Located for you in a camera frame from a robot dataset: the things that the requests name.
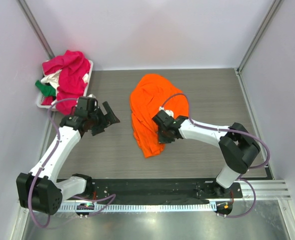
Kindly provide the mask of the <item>orange t shirt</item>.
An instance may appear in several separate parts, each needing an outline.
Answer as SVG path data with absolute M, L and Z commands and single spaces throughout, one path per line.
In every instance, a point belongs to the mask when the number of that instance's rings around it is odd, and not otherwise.
M 133 136 L 145 158 L 157 156 L 165 149 L 165 145 L 158 141 L 158 126 L 152 120 L 162 104 L 165 104 L 166 110 L 173 111 L 175 118 L 189 115 L 189 104 L 180 95 L 182 92 L 165 77 L 149 73 L 142 77 L 130 94 Z M 166 101 L 175 94 L 179 95 Z

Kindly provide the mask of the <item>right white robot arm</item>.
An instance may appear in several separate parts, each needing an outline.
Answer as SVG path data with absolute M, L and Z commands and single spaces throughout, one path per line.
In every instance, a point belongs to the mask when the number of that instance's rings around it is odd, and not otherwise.
M 238 177 L 245 174 L 261 151 L 254 137 L 240 123 L 231 126 L 215 126 L 180 115 L 174 118 L 172 111 L 159 110 L 152 118 L 157 125 L 160 144 L 176 139 L 195 140 L 220 149 L 225 165 L 213 183 L 205 188 L 209 195 L 224 198 Z

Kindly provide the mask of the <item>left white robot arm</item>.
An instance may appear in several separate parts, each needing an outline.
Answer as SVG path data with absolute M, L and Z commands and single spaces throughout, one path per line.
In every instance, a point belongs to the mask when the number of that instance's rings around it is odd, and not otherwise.
M 43 157 L 29 173 L 18 175 L 16 186 L 20 206 L 52 216 L 65 200 L 74 197 L 90 199 L 94 193 L 90 176 L 75 173 L 58 182 L 58 174 L 86 132 L 95 136 L 119 122 L 107 101 L 99 106 L 96 98 L 80 97 L 71 113 L 64 116 L 55 128 L 56 136 Z

